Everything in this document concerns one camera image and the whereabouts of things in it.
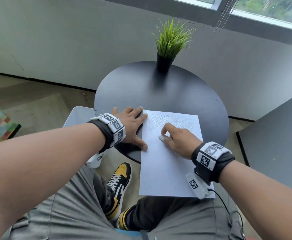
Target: black cable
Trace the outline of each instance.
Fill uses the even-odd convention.
[[[228,211],[227,206],[225,205],[225,203],[224,203],[224,201],[222,200],[222,198],[220,197],[220,195],[219,195],[215,190],[213,190],[213,189],[208,189],[208,191],[213,191],[215,194],[217,194],[217,196],[220,198],[220,200],[221,200],[222,203],[224,204],[225,209],[227,210],[227,213],[229,214],[229,216],[231,216],[231,214],[230,214],[229,211]],[[242,226],[241,226],[241,227],[242,227],[242,229],[244,229],[243,218],[242,218],[242,216],[240,215],[239,211],[235,210],[235,211],[233,211],[233,212],[237,212],[237,213],[239,214],[239,216],[240,216],[240,220],[241,220],[241,222],[242,222]]]

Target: sneaker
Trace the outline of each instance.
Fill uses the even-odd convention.
[[[125,210],[123,213],[120,214],[120,216],[117,220],[117,223],[116,223],[117,229],[126,230],[126,231],[135,231],[136,230],[136,229],[131,229],[130,227],[128,227],[128,222],[127,222],[127,216],[135,208],[136,208],[136,205],[128,208],[127,210]]]
[[[111,187],[115,194],[114,205],[105,214],[107,220],[109,221],[116,221],[120,215],[123,205],[124,193],[130,183],[130,180],[132,179],[131,173],[131,165],[127,162],[122,163],[107,183],[107,185]]]

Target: forearm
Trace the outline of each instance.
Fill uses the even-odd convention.
[[[2,231],[13,224],[17,216],[58,191],[104,144],[104,135],[91,123],[1,142]]]
[[[292,189],[237,161],[219,181],[263,239],[292,239]]]

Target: black pot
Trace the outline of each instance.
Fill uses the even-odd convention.
[[[161,73],[167,73],[175,58],[165,58],[157,53],[156,68]]]

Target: sheet of paper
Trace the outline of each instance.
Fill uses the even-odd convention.
[[[194,170],[191,160],[186,160],[167,148],[158,136],[166,123],[178,128],[186,128],[200,140],[198,116],[144,110],[148,114],[143,124],[142,139],[148,144],[148,150],[141,153],[140,195],[196,197],[186,175]],[[215,198],[211,192],[208,198]]]

